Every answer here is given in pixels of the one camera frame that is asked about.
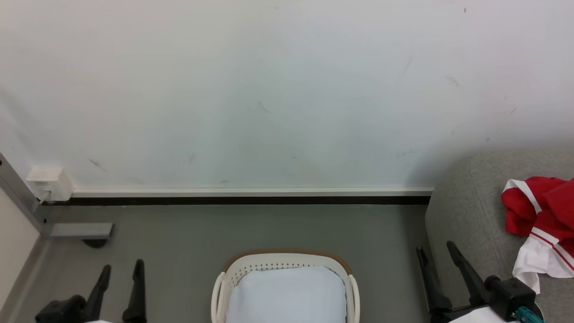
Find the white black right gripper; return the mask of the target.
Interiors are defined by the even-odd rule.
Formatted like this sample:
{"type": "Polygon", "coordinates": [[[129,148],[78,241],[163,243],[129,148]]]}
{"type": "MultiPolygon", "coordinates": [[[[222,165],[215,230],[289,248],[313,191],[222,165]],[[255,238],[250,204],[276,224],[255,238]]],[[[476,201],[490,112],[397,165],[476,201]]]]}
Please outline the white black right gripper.
{"type": "MultiPolygon", "coordinates": [[[[487,303],[490,293],[484,286],[484,281],[467,261],[461,251],[453,241],[447,241],[447,249],[451,260],[461,272],[469,293],[469,303],[471,306],[479,306],[487,303]]],[[[452,309],[452,303],[446,297],[439,284],[439,280],[433,269],[432,262],[426,255],[424,248],[416,248],[422,282],[424,286],[425,299],[430,315],[429,323],[517,323],[515,318],[510,321],[500,317],[490,306],[471,307],[464,306],[452,309]]]]}

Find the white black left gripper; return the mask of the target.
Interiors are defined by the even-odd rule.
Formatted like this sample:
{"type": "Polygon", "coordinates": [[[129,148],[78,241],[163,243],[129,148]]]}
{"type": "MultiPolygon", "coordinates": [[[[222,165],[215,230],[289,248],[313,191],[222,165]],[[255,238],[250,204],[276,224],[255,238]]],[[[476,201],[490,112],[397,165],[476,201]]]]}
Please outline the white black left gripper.
{"type": "MultiPolygon", "coordinates": [[[[35,323],[111,323],[100,319],[104,293],[109,286],[111,266],[103,267],[88,299],[73,296],[49,302],[35,315],[35,323]]],[[[138,259],[132,275],[133,286],[129,304],[122,314],[123,323],[147,323],[145,263],[138,259]]]]}

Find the red white striped clothing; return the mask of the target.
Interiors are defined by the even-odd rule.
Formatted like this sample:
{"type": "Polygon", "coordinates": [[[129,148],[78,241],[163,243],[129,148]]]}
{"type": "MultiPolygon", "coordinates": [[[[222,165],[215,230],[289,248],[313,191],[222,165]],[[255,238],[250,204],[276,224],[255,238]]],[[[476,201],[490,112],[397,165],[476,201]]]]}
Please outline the red white striped clothing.
{"type": "Polygon", "coordinates": [[[574,178],[509,180],[501,194],[505,229],[523,236],[512,275],[540,293],[540,274],[574,278],[574,178]]]}

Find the white laundry basket brown rim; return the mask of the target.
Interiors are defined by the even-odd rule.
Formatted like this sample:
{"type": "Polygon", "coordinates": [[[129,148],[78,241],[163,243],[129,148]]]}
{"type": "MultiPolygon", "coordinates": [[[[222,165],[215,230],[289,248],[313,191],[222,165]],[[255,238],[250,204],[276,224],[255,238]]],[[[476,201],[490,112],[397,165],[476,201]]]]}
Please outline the white laundry basket brown rim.
{"type": "Polygon", "coordinates": [[[346,323],[360,323],[360,292],[346,260],[332,252],[304,248],[260,248],[232,256],[215,280],[211,296],[211,323],[226,323],[232,290],[246,274],[306,266],[324,266],[342,279],[346,289],[346,323]]]}

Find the grey fabric sofa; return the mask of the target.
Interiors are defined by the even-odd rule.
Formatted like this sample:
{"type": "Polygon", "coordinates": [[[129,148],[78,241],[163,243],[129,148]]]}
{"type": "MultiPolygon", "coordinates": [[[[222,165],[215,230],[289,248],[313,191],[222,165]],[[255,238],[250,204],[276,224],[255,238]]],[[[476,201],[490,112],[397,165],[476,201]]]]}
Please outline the grey fabric sofa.
{"type": "MultiPolygon", "coordinates": [[[[574,178],[574,146],[478,153],[457,163],[434,189],[425,215],[433,260],[443,290],[455,305],[468,301],[459,270],[448,254],[453,241],[482,278],[513,277],[526,238],[505,229],[501,194],[511,179],[574,178]]],[[[537,304],[547,323],[574,323],[574,278],[539,275],[537,304]]]]}

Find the beige partition panel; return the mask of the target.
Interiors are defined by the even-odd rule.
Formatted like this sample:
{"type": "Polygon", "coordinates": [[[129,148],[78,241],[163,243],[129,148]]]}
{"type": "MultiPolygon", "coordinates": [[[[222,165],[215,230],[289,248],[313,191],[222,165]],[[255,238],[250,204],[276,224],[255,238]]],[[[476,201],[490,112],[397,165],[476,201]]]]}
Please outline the beige partition panel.
{"type": "Polygon", "coordinates": [[[38,237],[36,227],[0,188],[0,311],[38,237]]]}

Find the pale blue cloth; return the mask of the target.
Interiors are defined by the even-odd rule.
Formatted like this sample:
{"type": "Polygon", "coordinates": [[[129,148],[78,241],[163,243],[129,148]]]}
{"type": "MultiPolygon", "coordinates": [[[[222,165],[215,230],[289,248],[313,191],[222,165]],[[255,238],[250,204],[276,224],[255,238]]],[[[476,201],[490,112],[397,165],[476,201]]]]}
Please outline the pale blue cloth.
{"type": "Polygon", "coordinates": [[[233,288],[226,323],[346,323],[346,286],[324,266],[253,271],[233,288]]]}

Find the grey metal frame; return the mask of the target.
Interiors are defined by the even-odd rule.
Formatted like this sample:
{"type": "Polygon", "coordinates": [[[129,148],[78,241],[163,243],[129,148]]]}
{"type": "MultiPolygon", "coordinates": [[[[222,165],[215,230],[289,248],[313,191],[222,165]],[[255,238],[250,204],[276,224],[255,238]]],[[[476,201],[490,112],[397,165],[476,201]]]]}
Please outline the grey metal frame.
{"type": "Polygon", "coordinates": [[[111,239],[115,230],[114,223],[64,223],[54,219],[50,215],[48,204],[57,201],[37,199],[2,153],[0,153],[0,188],[26,215],[41,237],[78,239],[91,248],[102,248],[111,239]]]}

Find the white wall socket box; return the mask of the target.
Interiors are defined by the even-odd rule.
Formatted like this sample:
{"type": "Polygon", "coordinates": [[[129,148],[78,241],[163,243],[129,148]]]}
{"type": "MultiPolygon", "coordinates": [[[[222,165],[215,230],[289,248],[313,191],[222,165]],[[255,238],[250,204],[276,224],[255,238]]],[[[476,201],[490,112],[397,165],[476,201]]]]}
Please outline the white wall socket box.
{"type": "Polygon", "coordinates": [[[74,192],[72,180],[61,167],[33,167],[25,182],[41,201],[68,201],[74,192]]]}

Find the white wall baseboard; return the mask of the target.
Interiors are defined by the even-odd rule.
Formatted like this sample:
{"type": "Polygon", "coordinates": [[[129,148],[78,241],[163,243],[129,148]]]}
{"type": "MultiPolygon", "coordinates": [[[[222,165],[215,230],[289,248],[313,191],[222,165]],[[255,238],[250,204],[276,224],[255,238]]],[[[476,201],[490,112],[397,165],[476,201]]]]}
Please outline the white wall baseboard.
{"type": "Polygon", "coordinates": [[[69,205],[424,205],[432,187],[78,188],[69,205]]]}

